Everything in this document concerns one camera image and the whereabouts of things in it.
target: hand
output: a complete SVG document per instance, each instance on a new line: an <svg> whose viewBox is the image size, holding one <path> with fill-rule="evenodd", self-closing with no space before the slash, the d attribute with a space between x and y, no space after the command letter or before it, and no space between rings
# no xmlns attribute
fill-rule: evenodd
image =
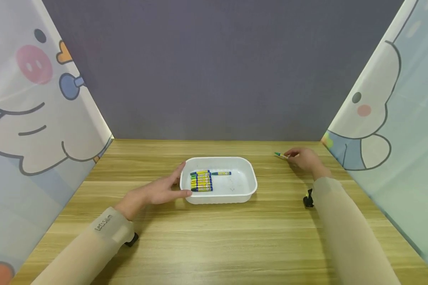
<svg viewBox="0 0 428 285"><path fill-rule="evenodd" d="M288 156L287 159L290 163L298 166L304 171L312 172L312 169L321 165L319 156L311 149L295 147L284 153L284 156Z"/></svg>
<svg viewBox="0 0 428 285"><path fill-rule="evenodd" d="M184 166L185 162L181 163L169 176L161 177L145 186L131 190L114 208L131 221L147 204L163 204L191 196L192 191L190 190L171 190L171 187L179 182Z"/></svg>
<svg viewBox="0 0 428 285"><path fill-rule="evenodd" d="M169 176L161 177L154 182L139 188L140 191L145 192L148 204L163 204L178 198L186 198L192 195L192 191L190 190L171 190L171 186L179 182L184 166L185 162L181 163Z"/></svg>
<svg viewBox="0 0 428 285"><path fill-rule="evenodd" d="M319 156L311 149L308 148L292 148L284 153L284 156L288 156L287 160L289 163L298 166L304 171L308 171L312 174L315 180L320 177L332 177L331 171L326 168Z"/></svg>

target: gray wall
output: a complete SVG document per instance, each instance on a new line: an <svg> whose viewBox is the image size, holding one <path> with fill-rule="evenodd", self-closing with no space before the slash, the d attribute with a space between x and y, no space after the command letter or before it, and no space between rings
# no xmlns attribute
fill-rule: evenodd
<svg viewBox="0 0 428 285"><path fill-rule="evenodd" d="M44 0L116 138L319 140L403 0Z"/></svg>

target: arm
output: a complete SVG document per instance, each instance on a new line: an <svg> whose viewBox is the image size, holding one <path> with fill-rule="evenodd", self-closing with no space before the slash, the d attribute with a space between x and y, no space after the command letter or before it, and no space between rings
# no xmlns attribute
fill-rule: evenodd
<svg viewBox="0 0 428 285"><path fill-rule="evenodd" d="M162 204L192 195L190 190L171 191L184 165L168 177L128 192L114 208L106 209L32 284L90 284L119 248L132 240L135 232L131 220L146 204Z"/></svg>
<svg viewBox="0 0 428 285"><path fill-rule="evenodd" d="M310 149L287 151L289 162L310 171L312 197L342 284L400 284L365 217Z"/></svg>

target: right hand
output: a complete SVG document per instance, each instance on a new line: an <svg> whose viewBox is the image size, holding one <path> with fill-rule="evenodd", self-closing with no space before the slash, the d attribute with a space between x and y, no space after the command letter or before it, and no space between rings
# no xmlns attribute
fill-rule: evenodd
<svg viewBox="0 0 428 285"><path fill-rule="evenodd" d="M313 150L306 147L295 147L287 150L284 156L289 157L287 160L290 163L308 172L312 172L314 168L322 165L319 156Z"/></svg>

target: cartoon eye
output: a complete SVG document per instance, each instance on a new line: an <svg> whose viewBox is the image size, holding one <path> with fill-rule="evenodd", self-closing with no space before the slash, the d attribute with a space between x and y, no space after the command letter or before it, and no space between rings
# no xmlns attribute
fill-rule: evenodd
<svg viewBox="0 0 428 285"><path fill-rule="evenodd" d="M42 30L40 29L35 29L33 31L33 34L35 35L35 38L38 42L40 43L45 43L46 42L46 35L43 33Z"/></svg>
<svg viewBox="0 0 428 285"><path fill-rule="evenodd" d="M354 96L352 97L352 103L356 104L361 100L361 93L357 92L354 94Z"/></svg>

